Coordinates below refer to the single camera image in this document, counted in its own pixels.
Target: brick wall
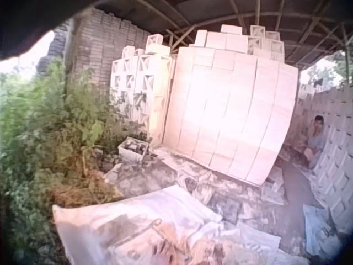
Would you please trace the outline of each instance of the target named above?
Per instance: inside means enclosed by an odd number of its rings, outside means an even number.
[[[149,33],[128,20],[93,9],[82,21],[74,52],[74,72],[92,69],[92,80],[101,86],[110,85],[111,63],[121,58],[126,45],[145,48]]]
[[[53,30],[54,39],[49,45],[48,54],[42,57],[36,65],[36,70],[38,74],[44,75],[46,73],[48,65],[55,58],[63,57],[68,26],[69,22],[66,21]]]

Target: green bush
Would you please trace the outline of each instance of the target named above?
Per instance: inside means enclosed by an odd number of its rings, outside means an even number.
[[[3,75],[0,84],[2,230],[17,259],[64,264],[51,206],[117,200],[99,176],[87,175],[84,162],[95,144],[116,150],[135,128],[90,84],[89,72],[65,86],[59,62],[46,77]]]

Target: stack of concrete blocks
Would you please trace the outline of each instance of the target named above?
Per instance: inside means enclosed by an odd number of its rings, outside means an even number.
[[[248,54],[285,62],[285,47],[279,32],[267,31],[264,26],[252,25],[248,45]]]
[[[241,27],[222,25],[179,48],[163,142],[260,186],[288,131],[298,69],[253,55],[248,41]]]
[[[315,88],[309,84],[302,84],[299,87],[296,105],[288,130],[285,143],[293,147],[298,141],[306,138],[310,124],[307,123],[308,115],[311,112]]]
[[[92,82],[106,93],[111,76],[111,62],[121,58],[125,46],[144,49],[149,32],[128,20],[93,8],[81,22],[74,53],[74,72],[93,70]]]
[[[111,97],[120,113],[145,126],[155,143],[163,136],[173,59],[163,36],[151,35],[145,49],[126,46],[122,58],[113,61]]]
[[[311,187],[323,206],[330,208],[338,230],[349,234],[353,229],[353,87],[317,93],[312,86],[302,87],[299,96],[306,95],[307,114],[302,115],[299,123],[292,124],[291,130],[294,126],[306,128],[307,137],[313,134],[315,116],[324,117],[326,144],[310,176]],[[297,106],[295,112],[302,114]]]

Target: plastic tarp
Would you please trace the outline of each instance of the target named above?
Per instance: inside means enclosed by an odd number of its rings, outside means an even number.
[[[74,265],[298,264],[280,255],[280,237],[221,221],[178,185],[116,203],[54,205],[53,212]],[[159,253],[168,262],[156,263]]]

